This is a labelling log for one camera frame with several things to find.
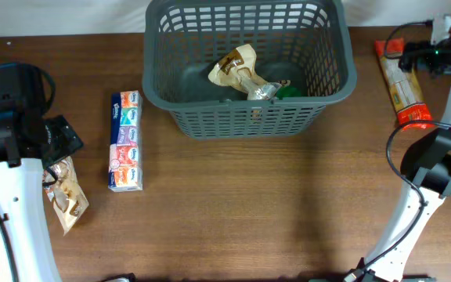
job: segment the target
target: basket rim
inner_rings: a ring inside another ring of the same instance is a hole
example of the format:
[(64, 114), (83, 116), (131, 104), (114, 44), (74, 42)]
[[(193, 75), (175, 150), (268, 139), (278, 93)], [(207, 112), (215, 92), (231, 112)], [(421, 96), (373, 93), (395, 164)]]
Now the basket rim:
[[(146, 98), (153, 103), (156, 107), (164, 110), (182, 111), (185, 109), (196, 110), (197, 108), (237, 108), (237, 107), (283, 107), (283, 106), (314, 106), (318, 104), (329, 105), (332, 103), (338, 103), (347, 98), (354, 91), (356, 83), (358, 81), (358, 75), (354, 64), (354, 58), (352, 56), (352, 45), (349, 37), (348, 26), (345, 23), (344, 7), (340, 0), (326, 0), (333, 3), (337, 12), (337, 21), (344, 48), (344, 62), (347, 71), (347, 78), (342, 81), (343, 87), (331, 96), (312, 96), (312, 97), (287, 97), (282, 100), (257, 100), (257, 101), (201, 101), (190, 103), (173, 103), (168, 102), (159, 97), (154, 90), (152, 77), (154, 76), (154, 52), (156, 49), (155, 36), (158, 32), (158, 19), (155, 15), (159, 14), (159, 8), (166, 6), (165, 4), (174, 2), (175, 0), (160, 0), (151, 1), (146, 11), (146, 33), (144, 34), (144, 64), (143, 64), (143, 91), (146, 94)], [(258, 4), (258, 0), (222, 0), (213, 2), (202, 2), (201, 0), (186, 0), (186, 4), (194, 4), (199, 6), (216, 6), (216, 5), (230, 5), (230, 4)], [(294, 3), (294, 0), (272, 0), (272, 3), (276, 4), (290, 4)]]

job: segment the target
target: gray plastic basket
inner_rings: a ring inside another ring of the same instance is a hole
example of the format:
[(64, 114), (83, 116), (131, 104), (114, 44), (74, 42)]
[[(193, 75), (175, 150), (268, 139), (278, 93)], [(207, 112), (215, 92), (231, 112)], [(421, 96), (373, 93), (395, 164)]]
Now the gray plastic basket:
[[(214, 64), (250, 43), (256, 72), (308, 96), (246, 101), (212, 84)], [(290, 136), (354, 90), (356, 71), (338, 0), (153, 0), (146, 12), (143, 89), (190, 137)]]

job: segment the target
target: wooden table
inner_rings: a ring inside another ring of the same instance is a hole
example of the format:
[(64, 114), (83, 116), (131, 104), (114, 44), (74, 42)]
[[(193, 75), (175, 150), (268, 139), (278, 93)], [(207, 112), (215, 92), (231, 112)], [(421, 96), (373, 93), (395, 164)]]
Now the wooden table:
[[(49, 115), (63, 114), (85, 142), (74, 164), (90, 207), (65, 237), (43, 197), (63, 280), (130, 272), (273, 279), (354, 267), (377, 242), (399, 196), (400, 180), (384, 158), (395, 114), (373, 49), (390, 30), (351, 29), (358, 85), (298, 136), (199, 142), (145, 103), (145, 190), (132, 193), (106, 185), (110, 95), (142, 91), (143, 36), (0, 38), (0, 63), (32, 63), (55, 78)], [(420, 75), (436, 118), (450, 80)], [(401, 134), (394, 159), (400, 162), (424, 133)], [(451, 198), (429, 222), (406, 273), (451, 281)]]

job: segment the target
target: white wall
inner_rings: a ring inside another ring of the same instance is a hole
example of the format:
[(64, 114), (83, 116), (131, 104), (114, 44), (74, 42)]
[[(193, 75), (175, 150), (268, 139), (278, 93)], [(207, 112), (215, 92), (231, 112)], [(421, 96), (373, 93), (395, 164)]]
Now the white wall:
[[(451, 0), (342, 1), (350, 26), (398, 25), (451, 13)], [(144, 32), (149, 2), (0, 0), (0, 36)]]

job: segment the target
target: wooden surface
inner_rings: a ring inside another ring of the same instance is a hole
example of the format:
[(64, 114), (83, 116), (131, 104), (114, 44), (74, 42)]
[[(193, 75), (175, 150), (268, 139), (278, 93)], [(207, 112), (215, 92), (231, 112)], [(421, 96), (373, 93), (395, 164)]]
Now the wooden surface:
[[(0, 63), (32, 63), (55, 78), (49, 115), (63, 114), (85, 142), (74, 164), (90, 207), (65, 237), (43, 197), (63, 280), (129, 272), (273, 279), (354, 267), (377, 242), (399, 196), (400, 180), (384, 158), (395, 114), (373, 49), (390, 30), (351, 29), (358, 85), (298, 136), (199, 142), (145, 103), (145, 190), (131, 193), (106, 186), (110, 94), (142, 91), (143, 36), (0, 38)], [(420, 75), (436, 118), (450, 79)], [(395, 160), (424, 133), (401, 134)], [(428, 223), (406, 273), (451, 281), (451, 198)]]

